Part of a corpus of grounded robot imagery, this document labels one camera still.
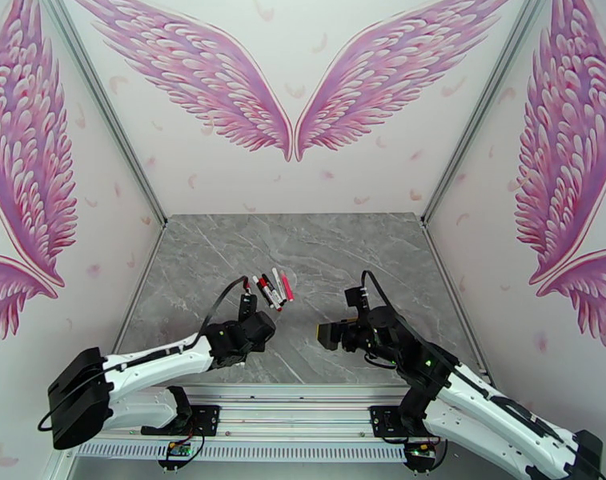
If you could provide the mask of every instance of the pen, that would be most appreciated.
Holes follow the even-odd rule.
[[[267,296],[267,299],[273,305],[272,307],[276,308],[277,311],[281,311],[283,308],[280,306],[280,303],[278,303],[274,299],[274,296],[271,295],[271,292],[269,291],[269,287],[267,287],[267,283],[265,282],[265,280],[262,277],[258,278],[258,285],[263,289],[263,293]]]
[[[271,284],[271,281],[269,280],[267,274],[263,274],[263,281],[265,282],[265,284],[267,284],[267,288],[269,289],[269,292],[271,293],[271,296],[274,298],[274,300],[282,306],[285,303],[286,299],[284,296],[280,297],[280,294],[278,294],[278,291],[276,290],[274,285]]]
[[[278,293],[280,294],[280,297],[283,298],[284,301],[286,301],[287,295],[285,294],[285,288],[283,287],[283,283],[280,281],[278,271],[275,267],[271,268],[271,273],[274,275],[274,281],[276,283],[276,286],[278,287]]]
[[[263,298],[265,298],[265,301],[267,301],[267,304],[269,305],[270,308],[273,308],[274,305],[271,304],[271,299],[269,299],[269,297],[267,296],[267,293],[265,292],[265,290],[263,289],[263,287],[260,285],[260,281],[256,276],[252,276],[251,280],[254,281],[256,287],[259,289],[260,294],[263,295]]]
[[[285,293],[287,294],[288,301],[294,301],[294,293],[291,292],[291,287],[289,286],[289,281],[287,280],[287,276],[283,271],[280,271],[280,276],[283,278],[283,286],[285,286]]]

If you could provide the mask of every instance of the black cable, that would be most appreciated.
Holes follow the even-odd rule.
[[[376,359],[376,357],[374,357],[372,354],[369,354],[368,352],[365,352],[364,358],[365,358],[365,362],[367,362],[369,365],[373,365],[373,366],[379,367],[381,369],[396,370],[396,368],[397,368],[396,365],[387,365],[386,363],[375,362],[374,360]]]
[[[429,469],[430,472],[436,470],[439,466],[443,464],[445,461],[445,457],[447,456],[447,448],[449,447],[449,441],[445,440],[445,447],[443,448],[443,456],[440,457],[440,460],[437,463],[434,463],[434,466]]]
[[[214,313],[220,306],[220,303],[223,302],[223,299],[230,293],[230,291],[232,289],[234,289],[241,282],[243,283],[243,287],[245,288],[245,290],[249,290],[249,278],[247,276],[241,276],[240,278],[238,278],[235,281],[228,284],[227,287],[224,289],[224,291],[218,296],[218,298],[216,299],[214,304],[211,305],[211,308],[209,309],[209,311],[207,311],[207,315],[205,316],[205,319],[203,320],[203,324],[200,326],[200,330],[198,330],[198,334],[196,335],[196,338],[194,339],[193,343],[185,346],[186,350],[192,349],[196,346],[196,343],[198,343],[198,340],[200,339],[200,337],[203,336],[203,333],[205,332],[207,325],[209,325],[209,322],[211,321],[211,319],[214,316]]]
[[[191,462],[194,458],[196,458],[201,451],[203,451],[203,447],[205,446],[205,433],[201,428],[196,427],[196,430],[198,430],[198,432],[200,433],[200,447],[198,448],[198,451],[196,451],[194,453],[194,456],[192,456],[191,458],[189,458],[186,462],[183,463],[183,466],[187,465],[189,462]]]
[[[586,459],[585,456],[583,456],[582,454],[580,454],[578,452],[578,450],[574,450],[573,448],[571,448],[570,446],[566,446],[568,450],[570,450],[575,456],[577,456],[578,458],[580,458],[581,460],[583,460],[583,463],[585,463],[587,466],[589,466],[592,471],[594,473],[596,473],[598,475],[598,478],[600,478],[600,480],[606,480],[605,475],[603,475],[600,470],[598,468],[596,468],[593,464],[590,463],[589,460]]]
[[[409,324],[407,319],[402,317],[402,315],[398,311],[396,311],[396,308],[394,307],[394,305],[391,304],[391,301],[385,294],[385,291],[383,291],[383,288],[380,286],[378,279],[376,279],[376,276],[370,270],[364,270],[363,273],[360,275],[360,285],[362,287],[365,287],[365,279],[367,278],[367,276],[369,276],[369,278],[371,279],[371,282],[376,288],[376,292],[378,292],[381,299],[383,299],[385,305],[388,306],[394,313],[398,314],[401,318],[403,318],[400,319],[399,322],[405,328],[405,330],[407,330],[410,335],[416,339],[418,343],[424,346],[427,351],[429,351],[429,353],[438,358],[445,365],[445,367],[456,377],[468,384],[472,389],[484,395],[486,393],[485,389],[478,387],[472,380],[465,377],[465,375],[459,372],[456,367],[443,356],[443,354],[441,354],[431,343],[425,340],[423,336],[418,331],[416,331],[412,325]]]
[[[45,428],[45,427],[42,427],[42,425],[45,424],[45,421],[47,419],[49,419],[54,414],[54,412],[56,412],[58,410],[58,408],[60,406],[62,406],[62,404],[64,404],[65,401],[69,397],[71,397],[72,394],[74,394],[76,391],[78,391],[81,387],[85,386],[87,383],[91,382],[92,380],[95,380],[96,378],[100,377],[101,375],[106,374],[107,372],[111,372],[112,370],[116,370],[116,369],[118,369],[120,367],[126,367],[126,365],[127,365],[127,362],[116,364],[114,366],[106,368],[105,370],[100,370],[96,374],[90,376],[88,379],[83,380],[82,382],[80,382],[76,387],[74,387],[72,390],[70,390],[65,395],[65,397],[60,400],[60,402],[58,404],[56,404],[47,414],[45,414],[45,416],[38,423],[38,431],[47,432],[47,431],[51,431],[52,430],[51,426]]]

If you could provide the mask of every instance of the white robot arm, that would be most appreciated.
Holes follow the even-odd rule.
[[[240,282],[245,294],[238,321],[210,324],[219,303]],[[50,412],[38,430],[52,431],[57,450],[77,446],[112,428],[181,430],[191,414],[184,391],[179,387],[161,393],[143,389],[182,375],[232,366],[244,362],[250,352],[264,351],[275,325],[265,313],[256,311],[256,304],[242,276],[223,291],[196,334],[133,354],[103,357],[98,348],[84,350],[49,387]],[[51,426],[44,427],[48,418]]]
[[[385,306],[370,310],[367,276]],[[604,478],[601,440],[588,431],[573,434],[536,417],[454,355],[425,341],[395,311],[371,272],[364,271],[361,286],[346,290],[345,295],[347,304],[358,310],[358,318],[319,325],[317,339],[329,350],[336,350],[339,343],[346,351],[364,350],[368,362],[395,370],[409,384],[411,389],[394,408],[405,436],[452,440],[522,480]],[[433,446],[426,451],[405,444],[410,469],[426,472],[437,466]]]

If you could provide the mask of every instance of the gray marble surface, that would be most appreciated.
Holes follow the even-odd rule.
[[[476,368],[471,348],[413,214],[178,215],[167,232],[120,352],[144,350],[194,333],[227,283],[241,274],[285,270],[295,300],[281,313],[265,353],[182,382],[393,383],[362,353],[330,352],[316,324],[355,315],[343,291],[369,269],[398,311],[430,341]],[[216,320],[235,319],[240,287]],[[370,297],[371,305],[380,304]],[[259,305],[265,309],[263,298]]]

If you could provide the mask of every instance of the feather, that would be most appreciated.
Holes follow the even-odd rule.
[[[584,240],[606,191],[606,43],[584,0],[553,0],[528,85],[516,194],[518,239],[543,281]]]
[[[34,0],[14,0],[0,31],[0,217],[18,253],[64,286],[56,255],[74,240],[64,94]]]
[[[32,269],[0,255],[0,339],[18,330],[18,315],[25,300],[37,294],[57,298],[54,289]]]
[[[107,45],[189,114],[249,151],[291,158],[291,124],[251,55],[215,26],[137,0],[75,0]]]
[[[327,68],[295,128],[296,158],[355,142],[458,65],[508,0],[443,0],[354,36]]]
[[[536,295],[557,291],[572,300],[578,324],[606,345],[606,249],[586,254],[563,266]]]

